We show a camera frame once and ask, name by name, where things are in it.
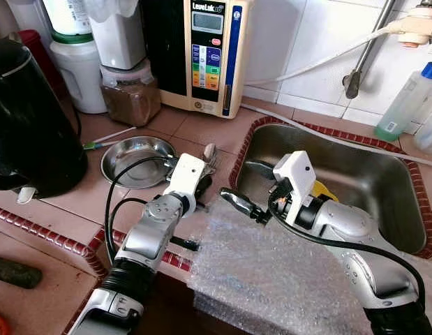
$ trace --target black cable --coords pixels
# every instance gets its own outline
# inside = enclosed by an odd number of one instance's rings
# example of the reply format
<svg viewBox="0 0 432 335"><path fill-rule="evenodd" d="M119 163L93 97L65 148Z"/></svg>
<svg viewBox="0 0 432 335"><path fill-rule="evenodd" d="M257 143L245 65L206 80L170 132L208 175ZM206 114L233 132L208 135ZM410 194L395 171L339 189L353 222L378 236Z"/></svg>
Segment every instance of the black cable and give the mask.
<svg viewBox="0 0 432 335"><path fill-rule="evenodd" d="M107 256L109 257L110 264L113 265L113 260L115 258L115 255L117 254L117 250L115 248L114 242L113 242L113 236L112 231L109 227L109 213L110 213L110 202L112 201L112 194L113 190L115 188L115 185L117 185L117 182L119 178L123 174L125 174L130 169L134 168L135 166L138 166L139 164L143 164L144 162L149 161L167 161L168 158L161 157L161 156L154 156L154 157L147 157L140 159L139 161L134 162L133 164L130 164L128 167L126 167L124 170L122 170L112 181L112 185L110 185L109 193L107 194L107 201L105 203L105 215L104 215L104 233L105 233L105 246L107 249Z"/></svg>
<svg viewBox="0 0 432 335"><path fill-rule="evenodd" d="M117 215L118 209L125 204L126 202L139 202L140 204L146 204L147 201L144 201L142 199L138 198L126 198L121 200L117 203L117 205L114 207L112 214L110 215L110 221L109 221L109 230L113 232L113 220L115 219L115 216Z"/></svg>
<svg viewBox="0 0 432 335"><path fill-rule="evenodd" d="M352 243L352 242L344 242L344 241L335 241L333 239L322 239L320 237L312 236L310 234L307 234L306 232L302 232L301 230L292 227L291 225L288 225L280 216L279 213L277 213L274 210L274 200L272 199L272 196L269 197L268 201L268 208L272 216L279 222L280 225L282 225L286 230L289 232L292 232L293 234L297 235L298 237L302 237L303 239L307 239L309 241L318 243L318 244L324 244L325 246L333 246L335 248L345 248L345 249L355 249L355 250L361 250L366 251L368 253L374 253L376 255L380 255L386 258L389 258L390 260L399 263L402 267L405 267L415 278L417 282L417 289L419 290L419 302L422 305L422 308L425 310L425 284L422 279L422 276L420 273L406 260L403 258L400 258L397 255L394 255L393 253L390 253L389 251L376 248L374 246L367 246L366 244L358 244L358 243Z"/></svg>
<svg viewBox="0 0 432 335"><path fill-rule="evenodd" d="M81 118L79 116L79 110L77 110L77 108L73 104L72 104L72 107L73 107L73 113L75 114L75 119L76 119L76 122L77 122L77 131L76 131L76 133L77 133L77 136L79 138L81 138L82 123L81 123Z"/></svg>

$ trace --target green lid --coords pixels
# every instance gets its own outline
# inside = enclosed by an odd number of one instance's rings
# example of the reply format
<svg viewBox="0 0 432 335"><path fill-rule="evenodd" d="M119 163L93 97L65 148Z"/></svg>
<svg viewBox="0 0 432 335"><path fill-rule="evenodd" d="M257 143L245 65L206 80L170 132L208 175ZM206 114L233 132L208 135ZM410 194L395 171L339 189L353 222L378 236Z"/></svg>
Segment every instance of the green lid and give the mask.
<svg viewBox="0 0 432 335"><path fill-rule="evenodd" d="M63 35L62 33L53 31L51 33L51 37L53 37L54 41L63 44L80 44L87 43L93 40L93 35L91 35L91 33L84 33L82 35Z"/></svg>

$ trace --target stainless steel sink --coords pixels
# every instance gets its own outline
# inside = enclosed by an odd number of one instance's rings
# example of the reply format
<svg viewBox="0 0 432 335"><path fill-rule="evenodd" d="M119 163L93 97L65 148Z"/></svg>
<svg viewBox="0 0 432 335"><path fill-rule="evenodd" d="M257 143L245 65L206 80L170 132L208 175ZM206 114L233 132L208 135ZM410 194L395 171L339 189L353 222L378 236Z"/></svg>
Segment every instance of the stainless steel sink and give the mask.
<svg viewBox="0 0 432 335"><path fill-rule="evenodd" d="M275 165L284 154L305 150L321 181L340 202L367 211L385 239L397 249L416 253L426 233L405 164L397 158L349 148L298 128L267 124L256 129L242 165L237 187L252 200L265 204L272 181L260 177L246 162Z"/></svg>

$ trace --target white lid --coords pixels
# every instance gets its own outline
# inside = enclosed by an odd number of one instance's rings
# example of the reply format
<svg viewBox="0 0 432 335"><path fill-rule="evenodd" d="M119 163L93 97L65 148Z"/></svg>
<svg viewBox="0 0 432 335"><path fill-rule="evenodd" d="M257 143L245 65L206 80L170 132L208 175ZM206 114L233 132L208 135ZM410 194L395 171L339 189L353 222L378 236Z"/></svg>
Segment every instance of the white lid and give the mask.
<svg viewBox="0 0 432 335"><path fill-rule="evenodd" d="M148 59L140 62L136 67L130 70L119 70L117 68L108 68L100 66L103 74L103 85L107 87L115 87L118 82L140 80L143 84L149 84L154 81L151 73L151 63Z"/></svg>

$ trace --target electric kettle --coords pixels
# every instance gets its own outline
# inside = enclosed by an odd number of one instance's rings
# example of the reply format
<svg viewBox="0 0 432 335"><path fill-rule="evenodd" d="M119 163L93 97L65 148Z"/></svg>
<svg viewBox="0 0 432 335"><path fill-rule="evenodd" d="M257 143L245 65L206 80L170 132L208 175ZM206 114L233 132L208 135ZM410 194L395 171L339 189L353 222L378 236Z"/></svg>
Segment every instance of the electric kettle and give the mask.
<svg viewBox="0 0 432 335"><path fill-rule="evenodd" d="M17 202L70 190L87 156L29 49L0 39L0 190Z"/></svg>

